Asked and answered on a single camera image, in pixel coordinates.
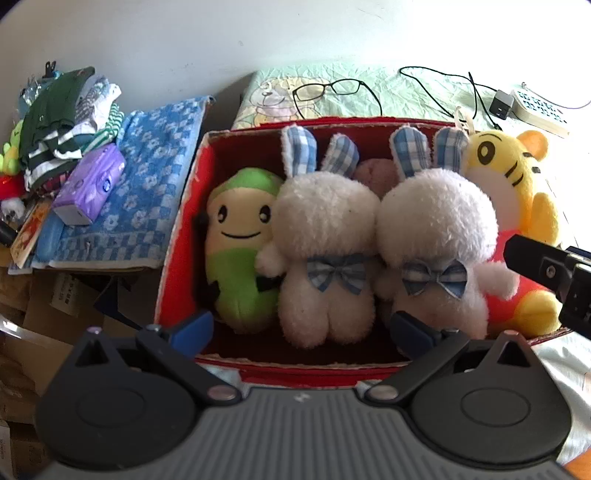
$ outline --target toy eye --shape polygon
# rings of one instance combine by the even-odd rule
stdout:
[[[478,146],[478,160],[483,165],[488,165],[495,156],[495,144],[493,142],[482,142]]]
[[[225,205],[222,205],[220,209],[217,211],[217,221],[223,223],[227,216],[228,209]]]
[[[271,209],[268,205],[263,205],[259,210],[259,219],[263,223],[269,223],[269,220],[271,220]]]

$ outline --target eyeglasses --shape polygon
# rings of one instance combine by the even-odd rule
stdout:
[[[384,116],[384,112],[382,111],[382,104],[379,102],[378,96],[374,93],[374,91],[369,88],[367,83],[356,80],[356,79],[340,79],[336,80],[332,83],[306,83],[301,87],[296,88],[293,91],[293,98],[295,108],[297,108],[297,112],[300,114],[304,120],[306,119],[304,115],[302,115],[300,111],[300,107],[298,106],[298,100],[300,102],[309,102],[311,100],[317,100],[318,98],[322,97],[326,91],[327,87],[337,95],[354,95],[356,94],[361,87],[365,87],[371,93],[371,96],[374,97],[375,101],[378,103],[379,107],[379,115]]]

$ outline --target screw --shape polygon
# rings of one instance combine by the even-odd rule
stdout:
[[[230,401],[238,396],[236,388],[230,385],[215,385],[207,391],[207,396],[212,400]]]
[[[391,385],[376,385],[369,389],[369,396],[374,400],[394,400],[398,390]]]

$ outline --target white wall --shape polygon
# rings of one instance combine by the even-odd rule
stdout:
[[[48,59],[94,65],[125,111],[214,94],[213,128],[230,125],[245,76],[306,61],[471,69],[545,92],[569,74],[561,98],[576,102],[591,97],[590,20],[587,0],[21,0],[0,21],[0,140]]]

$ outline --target purple tissue package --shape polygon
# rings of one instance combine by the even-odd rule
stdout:
[[[61,188],[53,210],[66,225],[90,225],[124,168],[125,159],[113,143],[88,152]]]

